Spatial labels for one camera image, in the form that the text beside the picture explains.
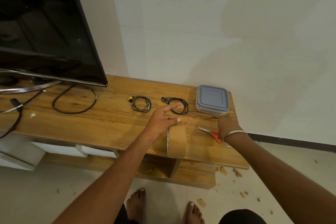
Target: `bracelet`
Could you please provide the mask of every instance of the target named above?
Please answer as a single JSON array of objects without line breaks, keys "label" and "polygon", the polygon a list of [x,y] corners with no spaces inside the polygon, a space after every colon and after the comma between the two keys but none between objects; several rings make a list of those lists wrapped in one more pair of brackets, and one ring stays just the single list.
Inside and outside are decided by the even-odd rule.
[{"label": "bracelet", "polygon": [[244,130],[233,130],[233,131],[229,132],[229,133],[224,137],[223,141],[225,141],[225,139],[226,139],[229,135],[232,135],[232,134],[234,134],[234,133],[245,133],[245,134],[247,134],[247,132],[245,132]]}]

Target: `lower shelf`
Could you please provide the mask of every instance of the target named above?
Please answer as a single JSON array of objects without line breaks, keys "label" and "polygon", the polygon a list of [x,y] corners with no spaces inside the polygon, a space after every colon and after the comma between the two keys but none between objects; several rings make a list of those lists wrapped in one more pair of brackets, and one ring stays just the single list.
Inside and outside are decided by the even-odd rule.
[{"label": "lower shelf", "polygon": [[[109,168],[116,159],[94,155],[82,158],[46,153],[41,161],[103,172]],[[145,155],[136,177],[203,189],[211,189],[216,186],[214,166],[198,162],[182,160],[174,178],[170,179],[169,177],[174,162],[175,159],[172,158]]]}]

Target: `floor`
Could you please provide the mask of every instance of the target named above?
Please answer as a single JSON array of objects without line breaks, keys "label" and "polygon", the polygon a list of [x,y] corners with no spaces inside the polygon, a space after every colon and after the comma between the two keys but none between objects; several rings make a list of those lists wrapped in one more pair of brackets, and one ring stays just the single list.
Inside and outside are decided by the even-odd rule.
[{"label": "floor", "polygon": [[[336,194],[335,153],[260,145]],[[252,169],[240,170],[243,177],[236,177],[232,168],[226,170],[226,176],[216,172],[217,186],[210,190],[135,179],[128,196],[140,187],[146,189],[148,224],[182,223],[187,202],[197,203],[200,198],[207,204],[201,208],[207,224],[217,224],[225,213],[244,208],[256,212],[267,223],[292,223]],[[0,167],[1,223],[52,223],[100,175],[100,172],[52,164],[40,164],[33,172]]]}]

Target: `plastic container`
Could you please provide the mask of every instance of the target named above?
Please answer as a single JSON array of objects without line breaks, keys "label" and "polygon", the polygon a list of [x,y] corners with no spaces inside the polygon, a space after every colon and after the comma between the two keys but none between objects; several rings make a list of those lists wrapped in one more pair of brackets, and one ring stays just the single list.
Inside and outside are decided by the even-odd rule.
[{"label": "plastic container", "polygon": [[230,110],[228,91],[214,86],[198,86],[196,108],[199,112],[218,116],[224,115]]}]

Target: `television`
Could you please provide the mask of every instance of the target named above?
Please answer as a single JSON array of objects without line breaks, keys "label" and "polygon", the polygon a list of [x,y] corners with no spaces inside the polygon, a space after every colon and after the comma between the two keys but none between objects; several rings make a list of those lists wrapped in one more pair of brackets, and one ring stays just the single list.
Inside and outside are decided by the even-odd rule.
[{"label": "television", "polygon": [[107,86],[79,0],[0,0],[0,76]]}]

